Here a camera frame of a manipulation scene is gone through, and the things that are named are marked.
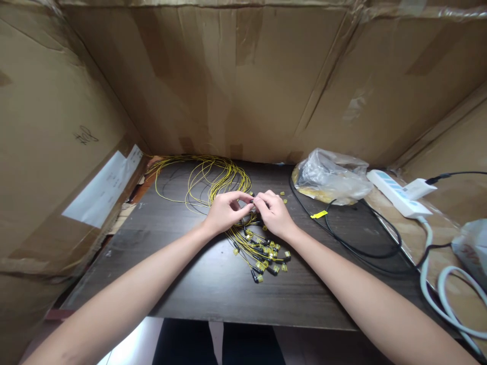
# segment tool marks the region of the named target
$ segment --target clear plastic bag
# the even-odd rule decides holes
[[[451,242],[455,255],[479,285],[487,290],[487,219],[466,223]]]
[[[292,179],[297,191],[313,199],[352,205],[373,188],[365,177],[368,166],[355,157],[315,149],[296,165]]]

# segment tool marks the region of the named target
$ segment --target hand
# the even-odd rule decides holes
[[[272,190],[257,194],[254,198],[254,204],[259,210],[266,227],[276,236],[285,239],[284,235],[286,232],[297,228],[283,200]]]
[[[240,199],[247,205],[240,208],[237,199]],[[252,199],[253,197],[251,195],[241,191],[218,194],[213,201],[203,225],[215,234],[225,232],[250,213],[254,207],[250,203]]]

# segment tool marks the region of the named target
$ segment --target table surface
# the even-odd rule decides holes
[[[292,166],[237,164],[251,177],[254,193],[268,189],[276,193],[284,191],[288,199],[287,208],[298,226],[322,244],[371,272],[434,320],[441,322],[423,299],[419,275],[397,277],[370,269],[309,218],[289,187]],[[169,198],[183,200],[189,173],[195,166],[181,163],[165,168],[157,182],[159,192]],[[300,199],[313,213],[326,207],[326,204],[304,195],[300,195]],[[182,203],[158,196],[153,184],[64,302],[62,309],[80,308],[128,269],[181,237],[203,218],[204,215],[190,212]],[[333,206],[328,219],[337,234],[364,251],[384,253],[396,245],[377,218],[362,204]],[[352,319],[306,262],[287,243],[280,244],[283,246],[281,252],[288,249],[292,254],[289,271],[280,272],[277,277],[266,273],[264,282],[255,284],[247,264],[233,254],[233,247],[225,236],[215,238],[175,280],[150,315],[356,330]],[[410,267],[402,253],[375,262],[388,270],[399,271]]]

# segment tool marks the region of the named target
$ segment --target yellow tag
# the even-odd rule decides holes
[[[316,213],[314,215],[311,215],[310,217],[313,218],[313,219],[318,219],[318,218],[321,218],[322,216],[324,216],[325,214],[328,214],[328,212],[326,210],[323,210],[319,213]]]

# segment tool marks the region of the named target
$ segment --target black pants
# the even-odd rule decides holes
[[[271,326],[224,323],[223,365],[285,365]],[[152,365],[217,365],[208,322],[165,318]]]

